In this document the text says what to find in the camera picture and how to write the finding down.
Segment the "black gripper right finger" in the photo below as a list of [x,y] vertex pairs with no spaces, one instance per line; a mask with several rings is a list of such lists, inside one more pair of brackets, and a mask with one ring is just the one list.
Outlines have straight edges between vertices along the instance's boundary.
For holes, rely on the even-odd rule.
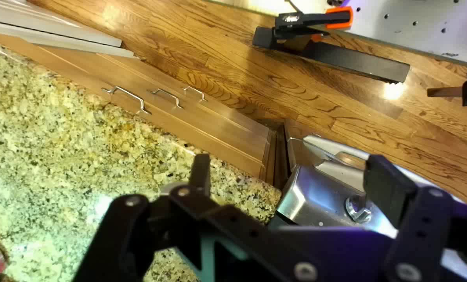
[[364,189],[397,229],[383,266],[389,282],[441,282],[452,196],[421,188],[383,155],[371,155]]

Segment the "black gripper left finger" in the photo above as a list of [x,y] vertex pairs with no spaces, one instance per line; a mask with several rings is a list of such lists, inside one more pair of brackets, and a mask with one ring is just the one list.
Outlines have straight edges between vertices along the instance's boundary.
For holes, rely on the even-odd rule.
[[201,240],[192,221],[172,200],[143,194],[117,197],[82,258],[74,282],[143,282],[162,249],[179,247],[201,268]]

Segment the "white pegboard robot base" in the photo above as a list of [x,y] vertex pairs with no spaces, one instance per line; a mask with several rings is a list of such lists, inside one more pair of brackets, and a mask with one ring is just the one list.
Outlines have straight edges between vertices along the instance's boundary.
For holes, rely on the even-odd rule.
[[467,66],[467,0],[212,0],[266,16],[325,16],[317,28]]

